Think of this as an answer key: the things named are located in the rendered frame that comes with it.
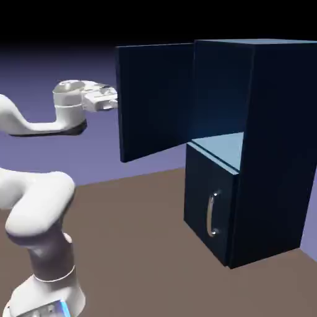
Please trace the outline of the dark blue closed cabinet door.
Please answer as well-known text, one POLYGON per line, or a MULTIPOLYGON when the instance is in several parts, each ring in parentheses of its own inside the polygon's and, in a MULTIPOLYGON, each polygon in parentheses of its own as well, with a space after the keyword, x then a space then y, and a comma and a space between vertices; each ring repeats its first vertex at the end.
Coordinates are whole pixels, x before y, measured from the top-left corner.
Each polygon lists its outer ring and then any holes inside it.
POLYGON ((238 170, 192 142, 186 145, 184 221, 224 266, 232 246, 238 179, 238 170), (219 234, 211 238, 206 230, 207 204, 217 190, 221 195, 214 204, 212 226, 219 234))

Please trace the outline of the dark blue cabinet door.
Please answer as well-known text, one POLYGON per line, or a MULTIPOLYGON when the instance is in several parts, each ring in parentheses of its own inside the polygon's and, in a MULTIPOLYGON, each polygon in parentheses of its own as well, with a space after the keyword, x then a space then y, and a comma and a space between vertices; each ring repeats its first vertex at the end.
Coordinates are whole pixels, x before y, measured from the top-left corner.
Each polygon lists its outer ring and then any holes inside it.
POLYGON ((116 48, 122 162, 184 144, 190 138, 193 52, 191 43, 116 48))
POLYGON ((238 179, 238 170, 192 142, 186 145, 184 221, 224 266, 232 246, 238 179), (217 190, 221 195, 214 204, 212 226, 219 234, 211 238, 206 230, 207 204, 217 190))

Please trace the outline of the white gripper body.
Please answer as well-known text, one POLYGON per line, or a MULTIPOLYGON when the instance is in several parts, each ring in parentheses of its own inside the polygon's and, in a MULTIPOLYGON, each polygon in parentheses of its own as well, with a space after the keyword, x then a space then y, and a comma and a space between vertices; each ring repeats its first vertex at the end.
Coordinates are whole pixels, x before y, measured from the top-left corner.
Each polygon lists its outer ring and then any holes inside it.
POLYGON ((118 107, 116 90, 100 89, 83 95, 86 111, 107 111, 118 107))

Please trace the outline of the dark blue cabinet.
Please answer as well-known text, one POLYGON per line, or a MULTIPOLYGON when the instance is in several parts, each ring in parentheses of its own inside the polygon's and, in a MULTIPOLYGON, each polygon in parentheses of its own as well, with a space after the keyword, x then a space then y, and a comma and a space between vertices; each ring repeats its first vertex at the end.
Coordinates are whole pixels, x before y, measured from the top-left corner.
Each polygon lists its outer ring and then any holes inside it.
POLYGON ((192 142, 239 171, 227 267, 300 246, 317 167, 317 41, 198 40, 192 142))

